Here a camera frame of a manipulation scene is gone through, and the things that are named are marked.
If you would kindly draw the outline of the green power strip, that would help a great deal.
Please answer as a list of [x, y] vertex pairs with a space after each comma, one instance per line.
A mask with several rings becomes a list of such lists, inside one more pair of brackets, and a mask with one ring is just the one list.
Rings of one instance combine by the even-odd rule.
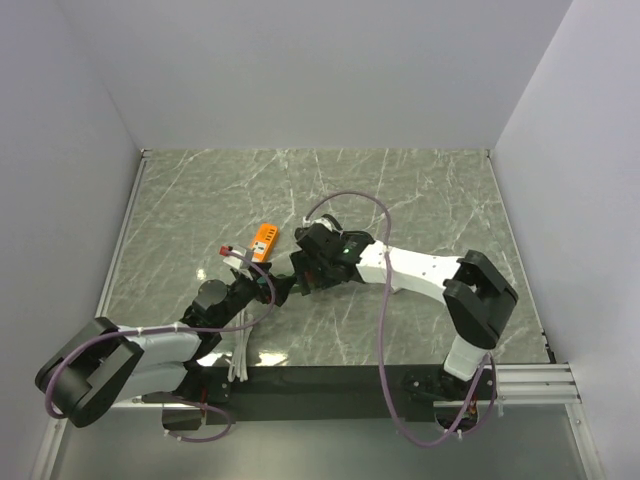
[[309, 295], [311, 292], [312, 290], [308, 286], [301, 286], [298, 284], [294, 285], [290, 290], [291, 294], [299, 294], [302, 296]]

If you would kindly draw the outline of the orange power strip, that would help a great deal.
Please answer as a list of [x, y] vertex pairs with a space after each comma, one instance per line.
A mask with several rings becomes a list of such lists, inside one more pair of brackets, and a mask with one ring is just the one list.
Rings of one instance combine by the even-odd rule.
[[279, 237], [279, 229], [277, 226], [263, 223], [254, 236], [252, 243], [253, 261], [267, 262], [276, 245]]

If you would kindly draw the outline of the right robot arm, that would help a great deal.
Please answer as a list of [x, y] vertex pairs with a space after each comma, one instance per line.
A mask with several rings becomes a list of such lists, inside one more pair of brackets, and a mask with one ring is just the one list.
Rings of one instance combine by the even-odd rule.
[[469, 250], [437, 256], [385, 245], [363, 231], [340, 232], [327, 220], [298, 228], [290, 255], [303, 294], [347, 282], [390, 284], [446, 306], [456, 336], [439, 374], [444, 395], [460, 399], [493, 350], [518, 303], [516, 290], [489, 258]]

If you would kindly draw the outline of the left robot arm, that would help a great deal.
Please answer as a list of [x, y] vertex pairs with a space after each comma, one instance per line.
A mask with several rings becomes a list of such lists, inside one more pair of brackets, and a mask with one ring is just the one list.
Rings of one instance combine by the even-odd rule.
[[35, 385], [45, 393], [67, 356], [96, 338], [96, 343], [62, 370], [52, 389], [50, 402], [74, 426], [86, 427], [114, 403], [139, 395], [166, 392], [176, 401], [189, 401], [200, 388], [196, 361], [220, 343], [219, 330], [254, 300], [282, 305], [295, 284], [294, 275], [263, 278], [256, 273], [236, 273], [230, 284], [208, 280], [199, 287], [183, 318], [161, 326], [155, 335], [144, 327], [118, 326], [106, 317], [95, 318], [41, 367]]

